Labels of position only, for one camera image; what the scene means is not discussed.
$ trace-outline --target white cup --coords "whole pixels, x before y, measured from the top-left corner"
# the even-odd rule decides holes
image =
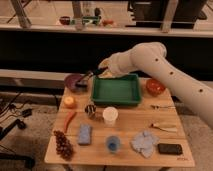
[[[114,107],[107,107],[103,111],[104,122],[107,125],[113,126],[118,117],[118,110]]]

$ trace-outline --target small bowl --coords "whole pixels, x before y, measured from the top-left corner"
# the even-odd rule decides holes
[[[62,25],[70,25],[70,17],[69,16],[62,16],[59,19]]]

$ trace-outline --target cloth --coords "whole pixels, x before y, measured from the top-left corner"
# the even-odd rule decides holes
[[[159,138],[150,131],[143,131],[135,135],[131,141],[131,145],[136,152],[145,158],[149,158],[154,151],[154,145],[156,145],[158,141]]]

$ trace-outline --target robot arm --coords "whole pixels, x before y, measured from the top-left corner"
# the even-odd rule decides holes
[[[176,69],[165,59],[166,48],[159,42],[141,43],[108,58],[114,77],[141,70],[163,83],[186,106],[213,128],[213,89]]]

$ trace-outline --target smartphone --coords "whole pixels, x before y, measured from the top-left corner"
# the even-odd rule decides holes
[[[180,144],[159,143],[158,151],[160,154],[173,154],[173,155],[183,154],[183,149]]]

